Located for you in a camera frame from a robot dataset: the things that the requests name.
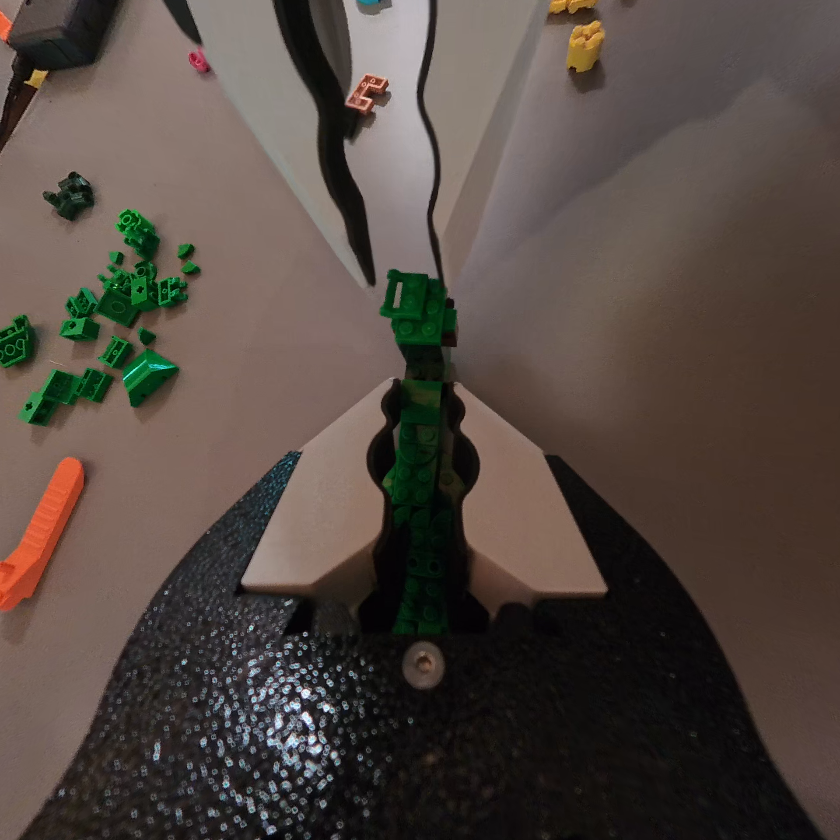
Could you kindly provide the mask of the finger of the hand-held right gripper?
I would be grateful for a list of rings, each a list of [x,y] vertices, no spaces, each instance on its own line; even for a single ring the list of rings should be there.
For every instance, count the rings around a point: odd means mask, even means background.
[[[375,284],[368,217],[345,153],[350,28],[344,2],[166,1],[228,99],[344,267]]]
[[[429,240],[450,290],[476,238],[548,7],[547,1],[429,4],[417,105],[434,160]]]

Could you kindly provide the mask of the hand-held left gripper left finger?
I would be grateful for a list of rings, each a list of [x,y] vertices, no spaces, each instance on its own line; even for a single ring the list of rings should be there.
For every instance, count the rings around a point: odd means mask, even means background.
[[[245,592],[338,602],[359,615],[375,586],[384,517],[366,456],[395,383],[386,379],[304,444],[241,580]]]

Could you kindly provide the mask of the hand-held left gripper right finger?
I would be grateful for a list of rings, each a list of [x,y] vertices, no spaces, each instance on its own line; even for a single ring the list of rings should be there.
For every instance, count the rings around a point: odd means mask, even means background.
[[[469,592],[491,617],[510,603],[603,597],[607,585],[541,448],[462,384],[455,394],[479,458],[462,506]]]

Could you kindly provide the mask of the green toy brick assembly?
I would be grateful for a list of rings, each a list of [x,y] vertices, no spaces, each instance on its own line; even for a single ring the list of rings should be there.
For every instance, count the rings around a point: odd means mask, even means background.
[[[458,617],[468,585],[461,521],[466,481],[455,456],[450,350],[457,311],[441,279],[430,277],[423,320],[388,319],[405,362],[399,383],[395,465],[384,479],[393,523],[406,536],[404,583],[394,635],[441,636]]]

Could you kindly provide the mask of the small green clip plate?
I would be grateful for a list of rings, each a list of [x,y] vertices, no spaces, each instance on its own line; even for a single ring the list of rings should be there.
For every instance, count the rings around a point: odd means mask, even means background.
[[[425,274],[389,269],[380,315],[387,319],[423,320],[429,280]]]

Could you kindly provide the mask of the yellow round toy brick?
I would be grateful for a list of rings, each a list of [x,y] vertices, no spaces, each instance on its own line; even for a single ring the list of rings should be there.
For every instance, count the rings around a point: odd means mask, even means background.
[[[566,66],[577,73],[592,70],[599,61],[605,40],[602,21],[575,26],[570,34]]]

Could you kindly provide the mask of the salmon angled toy plate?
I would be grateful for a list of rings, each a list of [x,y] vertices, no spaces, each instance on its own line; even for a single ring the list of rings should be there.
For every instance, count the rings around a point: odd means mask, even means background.
[[[345,107],[368,116],[375,107],[375,98],[387,93],[390,81],[383,76],[367,73],[362,76],[345,101]]]

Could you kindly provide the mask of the dark grey box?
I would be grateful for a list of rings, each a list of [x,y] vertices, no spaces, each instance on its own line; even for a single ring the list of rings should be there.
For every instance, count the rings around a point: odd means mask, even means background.
[[[118,8],[117,1],[24,1],[7,43],[38,70],[92,65]]]

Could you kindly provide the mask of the dark green toy brick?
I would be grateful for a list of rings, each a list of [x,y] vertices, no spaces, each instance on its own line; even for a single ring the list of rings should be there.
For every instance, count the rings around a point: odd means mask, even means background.
[[[44,191],[43,198],[60,217],[71,222],[82,211],[95,205],[92,184],[76,171],[69,172],[65,179],[58,182],[56,192]]]

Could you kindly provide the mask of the orange brick separator tool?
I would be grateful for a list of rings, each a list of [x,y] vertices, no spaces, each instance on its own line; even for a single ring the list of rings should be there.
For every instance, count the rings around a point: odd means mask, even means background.
[[[1,610],[7,612],[35,592],[85,484],[74,457],[58,464],[16,549],[1,562]]]

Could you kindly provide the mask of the pile of green bricks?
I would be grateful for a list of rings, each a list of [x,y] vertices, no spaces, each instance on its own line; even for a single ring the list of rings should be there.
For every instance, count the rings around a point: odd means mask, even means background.
[[[18,412],[25,424],[46,427],[62,406],[74,406],[79,401],[101,403],[116,375],[121,377],[129,405],[139,408],[180,371],[175,362],[154,348],[156,334],[140,320],[146,313],[187,302],[187,280],[201,272],[193,260],[195,247],[192,243],[179,244],[176,257],[181,273],[166,276],[155,264],[161,237],[149,218],[138,209],[126,208],[115,228],[136,262],[126,267],[125,253],[109,252],[107,270],[98,275],[101,290],[81,287],[65,301],[66,317],[59,326],[59,336],[73,343],[95,343],[105,322],[123,333],[110,336],[97,357],[98,367],[88,366],[78,374],[51,369]]]

